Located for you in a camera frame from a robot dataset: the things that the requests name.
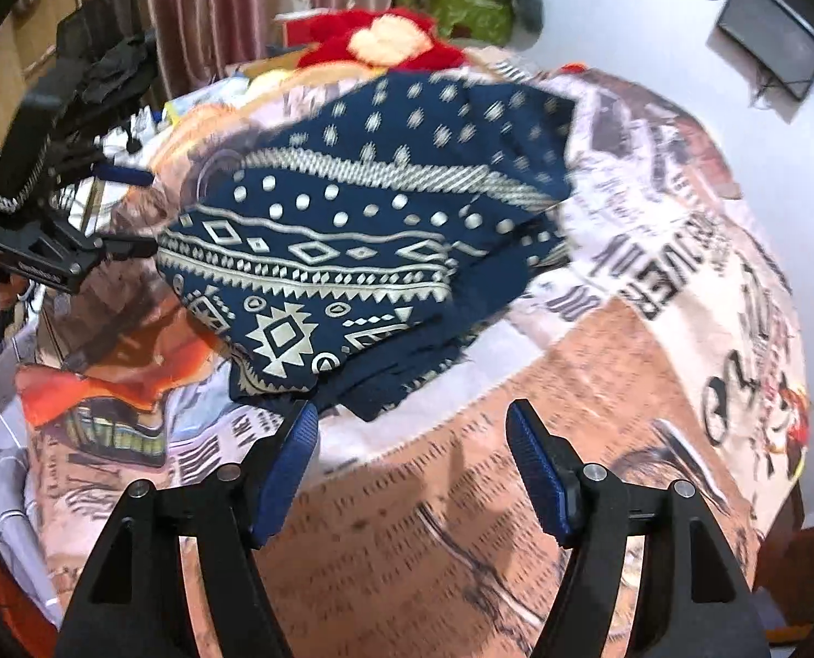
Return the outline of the navy patterned hooded garment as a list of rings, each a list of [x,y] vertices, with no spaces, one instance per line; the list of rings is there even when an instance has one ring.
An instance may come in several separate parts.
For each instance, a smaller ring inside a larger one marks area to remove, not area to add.
[[[157,266],[229,351],[231,398],[372,421],[448,370],[569,260],[573,113],[534,86],[390,73],[221,147]]]

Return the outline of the printed newspaper pattern bedspread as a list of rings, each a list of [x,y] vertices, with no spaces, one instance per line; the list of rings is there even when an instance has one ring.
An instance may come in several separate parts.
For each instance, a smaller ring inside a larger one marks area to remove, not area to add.
[[[60,656],[764,656],[807,459],[789,281],[691,115],[599,70],[203,105],[156,257],[14,375]]]

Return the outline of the red plush toy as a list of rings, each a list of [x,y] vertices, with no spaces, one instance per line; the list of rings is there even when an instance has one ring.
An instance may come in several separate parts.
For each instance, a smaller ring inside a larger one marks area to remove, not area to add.
[[[466,62],[463,50],[436,37],[436,22],[408,9],[325,10],[283,23],[283,43],[304,50],[300,69],[353,61],[372,69],[441,71]]]

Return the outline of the green patterned storage box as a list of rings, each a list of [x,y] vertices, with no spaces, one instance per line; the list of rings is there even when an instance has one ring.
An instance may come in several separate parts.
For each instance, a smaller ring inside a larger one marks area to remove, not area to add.
[[[480,40],[503,46],[514,29],[511,0],[394,0],[397,8],[429,16],[446,39]]]

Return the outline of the small black wall monitor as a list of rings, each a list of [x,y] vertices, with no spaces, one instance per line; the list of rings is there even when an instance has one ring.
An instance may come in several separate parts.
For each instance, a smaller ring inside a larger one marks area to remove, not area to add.
[[[726,0],[718,22],[780,83],[802,101],[814,83],[814,36],[774,0]]]

